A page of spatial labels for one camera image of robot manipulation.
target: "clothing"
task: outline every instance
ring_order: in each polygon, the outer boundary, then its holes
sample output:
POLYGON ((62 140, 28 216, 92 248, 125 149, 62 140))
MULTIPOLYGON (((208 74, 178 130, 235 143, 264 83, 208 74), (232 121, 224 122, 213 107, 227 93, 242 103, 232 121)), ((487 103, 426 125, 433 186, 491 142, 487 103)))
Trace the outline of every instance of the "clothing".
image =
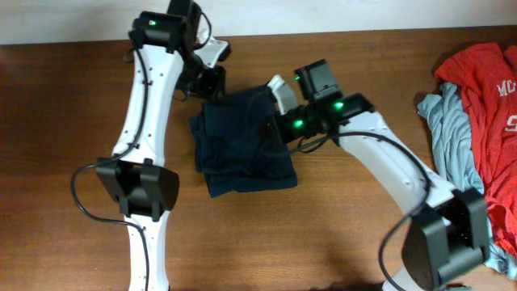
MULTIPOLYGON (((442 85, 442 92, 443 97, 429 94, 417 105, 418 114, 427 120, 432 133, 436 168, 440 176, 454 183, 461 191, 476 188, 482 194, 485 189, 474 165, 469 116, 463 111, 457 85, 446 82, 442 85)), ((490 220, 488 226, 492 238, 490 220)), ((515 257, 494 244, 490 245, 490 252, 490 259, 485 265, 517 280, 515 257)))
POLYGON ((203 172, 212 198, 230 191, 277 190, 298 184, 287 146, 273 146, 257 134, 266 118, 275 113, 275 105, 266 95, 254 98, 263 93, 260 87, 228 96, 220 104, 203 104, 202 112, 190 119, 196 169, 203 172), (246 123, 246 107, 253 98, 246 123))
POLYGON ((437 78, 461 87, 473 135, 477 172, 494 241, 517 256, 517 58, 515 47, 505 55, 497 44, 477 44, 446 60, 437 78))

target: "navy garment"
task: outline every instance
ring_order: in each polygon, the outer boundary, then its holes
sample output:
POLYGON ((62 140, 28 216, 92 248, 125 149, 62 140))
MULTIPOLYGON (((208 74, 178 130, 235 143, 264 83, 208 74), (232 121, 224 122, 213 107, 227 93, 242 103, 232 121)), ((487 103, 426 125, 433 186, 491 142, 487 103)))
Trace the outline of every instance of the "navy garment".
POLYGON ((195 138, 196 170, 203 172, 212 198, 230 191, 257 192, 297 186, 287 146, 272 145, 257 134, 275 111, 262 86, 227 96, 219 104, 203 104, 201 113, 189 120, 195 138), (246 124, 246 107, 252 99, 246 124), (271 157, 264 153, 285 155, 271 157))

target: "brown wood surface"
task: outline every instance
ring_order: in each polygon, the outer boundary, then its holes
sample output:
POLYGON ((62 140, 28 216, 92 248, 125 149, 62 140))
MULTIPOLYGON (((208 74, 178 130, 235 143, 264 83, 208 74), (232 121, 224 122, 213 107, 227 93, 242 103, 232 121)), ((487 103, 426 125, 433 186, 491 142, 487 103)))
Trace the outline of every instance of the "brown wood surface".
MULTIPOLYGON (((345 92, 365 94, 391 129, 427 164, 427 126, 414 98, 432 92, 432 68, 466 43, 515 40, 516 27, 229 38, 227 89, 235 92, 326 58, 345 92)), ((106 157, 120 134, 132 85, 127 41, 0 47, 0 290, 127 290, 124 227, 91 221, 75 207, 69 176, 106 157)), ((210 199, 195 171, 188 118, 200 101, 174 102, 166 166, 179 173, 167 226, 173 290, 306 290, 333 282, 377 282, 377 248, 401 216, 353 157, 328 143, 293 156, 297 188, 210 199)), ((120 217, 95 175, 81 178, 92 213, 120 217)), ((401 266, 398 235, 386 253, 401 266)), ((479 267, 459 279, 476 290, 509 290, 479 267)))

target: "white wall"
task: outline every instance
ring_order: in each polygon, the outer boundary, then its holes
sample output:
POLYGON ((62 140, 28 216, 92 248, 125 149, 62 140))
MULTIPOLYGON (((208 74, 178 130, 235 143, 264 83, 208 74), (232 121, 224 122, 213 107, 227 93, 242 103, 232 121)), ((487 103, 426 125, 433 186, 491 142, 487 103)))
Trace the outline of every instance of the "white wall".
MULTIPOLYGON (((198 0, 215 36, 517 24, 517 0, 198 0)), ((0 0, 0 44, 125 39, 169 0, 0 0)))

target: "red shirt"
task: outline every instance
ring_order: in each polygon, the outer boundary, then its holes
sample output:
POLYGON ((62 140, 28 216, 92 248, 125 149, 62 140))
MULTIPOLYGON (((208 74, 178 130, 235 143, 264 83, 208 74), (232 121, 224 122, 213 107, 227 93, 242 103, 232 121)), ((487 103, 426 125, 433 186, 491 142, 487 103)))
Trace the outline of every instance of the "red shirt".
POLYGON ((494 241, 517 256, 517 46, 503 54, 497 44, 474 45, 435 76, 461 88, 494 241))

